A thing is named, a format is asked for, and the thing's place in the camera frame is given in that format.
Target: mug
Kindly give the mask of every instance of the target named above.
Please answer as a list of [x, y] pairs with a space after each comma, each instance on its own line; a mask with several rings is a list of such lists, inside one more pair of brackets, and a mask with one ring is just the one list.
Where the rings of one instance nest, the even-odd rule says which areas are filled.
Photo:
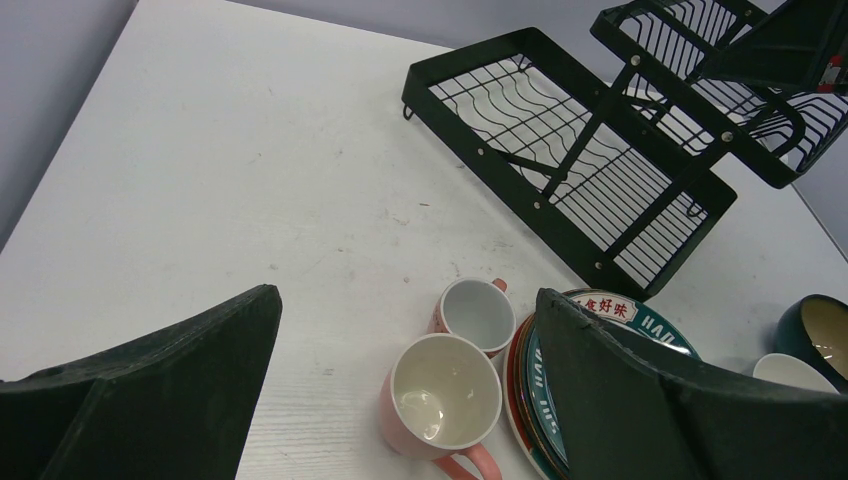
[[500, 278], [491, 283], [460, 278], [439, 297], [427, 332], [462, 337], [493, 358], [515, 333], [515, 313], [504, 292], [506, 282]]
[[396, 452], [432, 460], [452, 479], [475, 478], [451, 455], [468, 457], [483, 480], [501, 480], [480, 442], [501, 414], [502, 392], [489, 358], [470, 341], [425, 335], [395, 362], [380, 391], [380, 430]]

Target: white bowl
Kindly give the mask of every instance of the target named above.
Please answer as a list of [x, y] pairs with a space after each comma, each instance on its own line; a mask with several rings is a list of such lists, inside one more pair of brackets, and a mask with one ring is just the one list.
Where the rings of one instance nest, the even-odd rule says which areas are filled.
[[795, 357], [770, 353], [754, 366], [754, 378], [805, 388], [818, 392], [838, 393], [836, 388], [813, 367]]

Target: bowl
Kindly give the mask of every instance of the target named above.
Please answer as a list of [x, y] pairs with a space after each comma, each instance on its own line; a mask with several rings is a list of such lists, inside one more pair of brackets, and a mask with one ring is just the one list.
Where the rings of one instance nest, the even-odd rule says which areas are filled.
[[769, 353], [754, 366], [754, 378], [817, 392], [838, 393], [815, 368], [783, 353]]
[[848, 393], [848, 305], [810, 295], [780, 318], [774, 351], [802, 360]]

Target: teal plate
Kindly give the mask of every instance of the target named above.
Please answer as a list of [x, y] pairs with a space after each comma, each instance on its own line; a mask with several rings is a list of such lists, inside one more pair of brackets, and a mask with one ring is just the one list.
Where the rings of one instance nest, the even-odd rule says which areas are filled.
[[[700, 360], [692, 345], [668, 320], [640, 302], [603, 290], [574, 290], [566, 292], [565, 295], [605, 320]], [[535, 328], [529, 332], [526, 355], [525, 368], [530, 388], [530, 403], [533, 405], [536, 419], [541, 424], [550, 445], [563, 463], [568, 465]]]

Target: dark green bowl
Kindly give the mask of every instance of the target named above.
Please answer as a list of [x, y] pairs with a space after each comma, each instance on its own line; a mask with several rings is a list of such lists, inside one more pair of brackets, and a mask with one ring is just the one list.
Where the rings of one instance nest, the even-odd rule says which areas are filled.
[[848, 305], [825, 295], [804, 297], [780, 318], [774, 351], [803, 360], [848, 393], [848, 379], [837, 370], [848, 375]]

